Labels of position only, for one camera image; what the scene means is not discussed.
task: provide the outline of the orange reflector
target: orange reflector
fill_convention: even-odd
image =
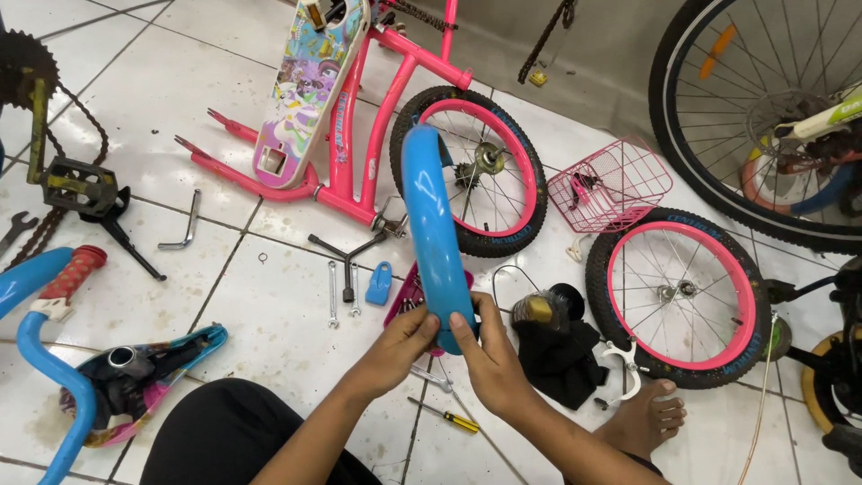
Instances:
[[[724,52],[725,47],[728,46],[730,41],[734,39],[734,35],[736,35],[736,26],[731,23],[724,29],[724,32],[721,32],[721,35],[715,40],[715,44],[712,45],[712,49],[709,50],[709,55],[707,55],[706,60],[703,61],[703,65],[701,66],[700,79],[709,77],[713,67],[715,67],[715,60]]]

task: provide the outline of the pink wire basket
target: pink wire basket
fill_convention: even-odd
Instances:
[[[644,217],[673,187],[636,137],[609,144],[548,181],[553,204],[575,232],[617,232]]]

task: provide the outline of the handlebar grip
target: handlebar grip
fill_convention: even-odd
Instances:
[[[104,266],[108,255],[96,246],[80,246],[72,251],[72,260],[39,294],[40,299],[71,298],[87,276]]]

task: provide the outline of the bicycle wheel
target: bicycle wheel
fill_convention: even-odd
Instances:
[[[862,329],[856,330],[856,339],[862,340]],[[837,338],[840,342],[844,340],[844,332],[838,331],[824,338],[811,350],[812,354],[822,356],[831,360],[835,366],[847,365],[846,360],[835,355],[830,340]],[[852,425],[862,427],[860,423],[851,423],[845,416],[847,408],[841,404],[840,397],[834,390],[834,382],[824,375],[818,375],[812,368],[803,367],[802,376],[803,400],[808,407],[811,418],[824,433],[829,433],[835,425]],[[862,414],[852,414],[856,419],[862,418]]]
[[[683,5],[655,55],[649,105],[659,146],[698,195],[788,243],[862,249],[862,217],[837,204],[859,163],[835,155],[854,151],[862,122],[848,125],[852,134],[773,144],[776,125],[811,117],[862,85],[860,20],[862,4],[852,2]],[[747,156],[753,148],[772,157]]]
[[[435,127],[449,151],[443,176],[461,252],[498,258],[526,248],[545,221],[547,183],[521,127],[474,91],[436,86],[417,94],[398,115],[390,141],[402,195],[401,148],[416,123]]]
[[[587,300],[602,334],[630,349],[653,378],[686,389],[736,381],[758,361],[770,307],[757,266],[727,232],[657,207],[593,242]]]

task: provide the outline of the person's hand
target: person's hand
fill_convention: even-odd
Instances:
[[[503,420],[524,411],[526,406],[543,399],[527,381],[515,348],[506,336],[500,309],[488,293],[470,293],[474,307],[482,320],[476,341],[470,326],[460,313],[449,317],[449,327],[455,336],[476,396],[489,411]]]
[[[371,348],[341,378],[339,386],[371,402],[400,384],[410,366],[429,350],[440,319],[425,305],[393,318]]]

